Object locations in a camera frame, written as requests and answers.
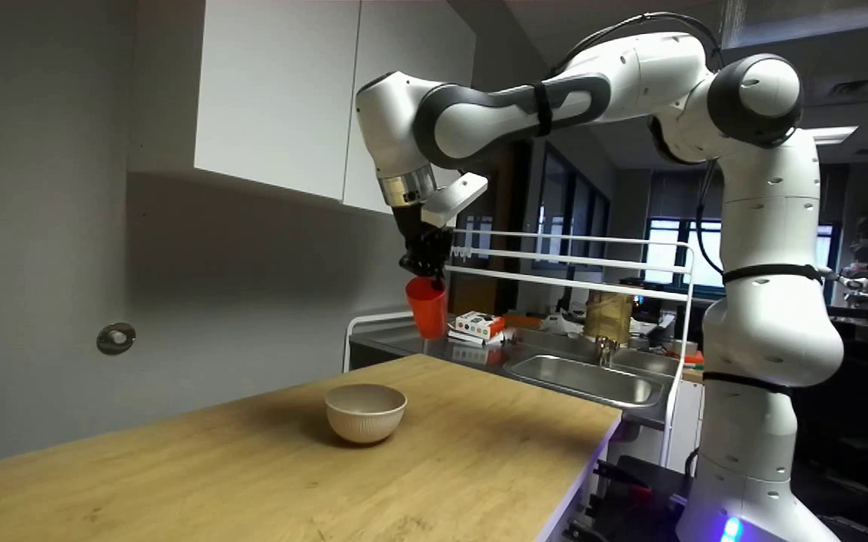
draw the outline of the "wooden tabletop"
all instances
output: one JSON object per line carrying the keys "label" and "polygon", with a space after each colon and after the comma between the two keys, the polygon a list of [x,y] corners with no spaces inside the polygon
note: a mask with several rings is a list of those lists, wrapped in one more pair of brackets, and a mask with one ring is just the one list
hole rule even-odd
{"label": "wooden tabletop", "polygon": [[[380,446],[328,434],[342,383],[407,392]],[[620,412],[410,354],[0,459],[0,539],[538,539]]]}

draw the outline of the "bowl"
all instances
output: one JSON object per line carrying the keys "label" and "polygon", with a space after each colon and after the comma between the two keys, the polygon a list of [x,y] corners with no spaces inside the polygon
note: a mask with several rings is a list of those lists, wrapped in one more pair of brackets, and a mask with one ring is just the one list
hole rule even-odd
{"label": "bowl", "polygon": [[326,418],[346,441],[380,441],[393,435],[405,418],[407,394],[390,386],[342,386],[326,398]]}

